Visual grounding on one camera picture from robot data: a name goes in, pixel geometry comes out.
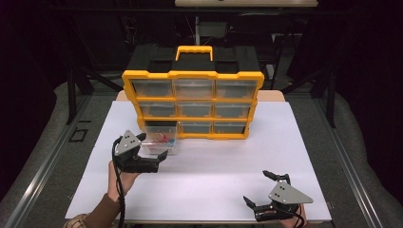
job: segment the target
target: yellow storage organizer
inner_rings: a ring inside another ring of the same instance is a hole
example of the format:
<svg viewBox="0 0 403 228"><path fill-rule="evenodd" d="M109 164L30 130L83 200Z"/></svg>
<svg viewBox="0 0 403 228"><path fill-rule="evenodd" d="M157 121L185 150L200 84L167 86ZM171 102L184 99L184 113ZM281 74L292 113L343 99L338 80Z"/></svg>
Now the yellow storage organizer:
<svg viewBox="0 0 403 228"><path fill-rule="evenodd" d="M138 125L179 138L246 139L264 76L253 47L137 46L123 74Z"/></svg>

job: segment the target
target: small plastic container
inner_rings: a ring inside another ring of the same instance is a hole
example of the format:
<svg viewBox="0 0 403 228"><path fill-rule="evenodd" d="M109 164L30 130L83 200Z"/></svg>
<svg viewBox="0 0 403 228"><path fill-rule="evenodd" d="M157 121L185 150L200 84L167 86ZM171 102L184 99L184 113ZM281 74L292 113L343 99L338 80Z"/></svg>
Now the small plastic container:
<svg viewBox="0 0 403 228"><path fill-rule="evenodd" d="M136 95L142 97L172 97L172 80L133 79L131 80Z"/></svg>
<svg viewBox="0 0 403 228"><path fill-rule="evenodd" d="M139 102L144 117L176 117L173 102Z"/></svg>
<svg viewBox="0 0 403 228"><path fill-rule="evenodd" d="M247 118L250 103L215 103L216 118Z"/></svg>
<svg viewBox="0 0 403 228"><path fill-rule="evenodd" d="M216 98L252 99L255 94L255 80L217 80Z"/></svg>
<svg viewBox="0 0 403 228"><path fill-rule="evenodd" d="M216 134L243 134L246 122L214 122Z"/></svg>
<svg viewBox="0 0 403 228"><path fill-rule="evenodd" d="M213 103L211 102L177 102L180 117L211 117Z"/></svg>
<svg viewBox="0 0 403 228"><path fill-rule="evenodd" d="M209 134L211 122L179 122L179 127L185 134Z"/></svg>
<svg viewBox="0 0 403 228"><path fill-rule="evenodd" d="M168 151L168 155L176 154L175 143L177 127L175 126L145 126L143 132L146 138L142 141L142 148L147 154L159 155Z"/></svg>
<svg viewBox="0 0 403 228"><path fill-rule="evenodd" d="M177 79L174 80L175 95L178 100L208 100L213 98L214 80Z"/></svg>

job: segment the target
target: white table surface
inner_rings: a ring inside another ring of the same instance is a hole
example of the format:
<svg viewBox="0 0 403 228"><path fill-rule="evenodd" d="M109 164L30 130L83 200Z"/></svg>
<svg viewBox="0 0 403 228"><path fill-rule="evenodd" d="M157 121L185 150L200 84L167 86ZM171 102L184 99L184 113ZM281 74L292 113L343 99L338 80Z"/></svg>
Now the white table surface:
<svg viewBox="0 0 403 228"><path fill-rule="evenodd" d="M316 7L317 0L175 0L177 7Z"/></svg>
<svg viewBox="0 0 403 228"><path fill-rule="evenodd" d="M89 213L98 204L107 189L112 144L127 129L141 132L136 118L131 102L113 102L66 219ZM314 200L305 205L308 220L331 220L288 103L259 102L246 140L185 139L177 141L177 149L176 155L160 163L158 173L136 179L126 196L126 219L139 223L256 222L242 197L257 205L270 203L268 194L276 183L263 176L262 171L268 170L289 174L292 185Z"/></svg>

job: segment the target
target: carrying handle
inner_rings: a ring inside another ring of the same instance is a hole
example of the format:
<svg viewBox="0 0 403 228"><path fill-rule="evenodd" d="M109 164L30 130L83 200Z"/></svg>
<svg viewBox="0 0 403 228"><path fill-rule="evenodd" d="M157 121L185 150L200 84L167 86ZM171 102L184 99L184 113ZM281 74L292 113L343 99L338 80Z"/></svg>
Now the carrying handle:
<svg viewBox="0 0 403 228"><path fill-rule="evenodd" d="M210 61L213 61L213 47L211 46L179 46L175 60L179 60L181 53L209 53Z"/></svg>

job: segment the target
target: person's arm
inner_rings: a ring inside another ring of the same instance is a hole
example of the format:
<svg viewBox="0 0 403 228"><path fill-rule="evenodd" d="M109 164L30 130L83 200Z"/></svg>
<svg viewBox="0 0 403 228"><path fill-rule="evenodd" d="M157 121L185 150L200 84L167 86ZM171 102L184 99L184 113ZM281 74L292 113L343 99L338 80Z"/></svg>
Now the person's arm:
<svg viewBox="0 0 403 228"><path fill-rule="evenodd" d="M139 173L120 175L124 194L131 189ZM109 228L120 213L119 193L116 188L116 174L113 162L109 162L107 193L89 215L80 215L68 221L65 228Z"/></svg>

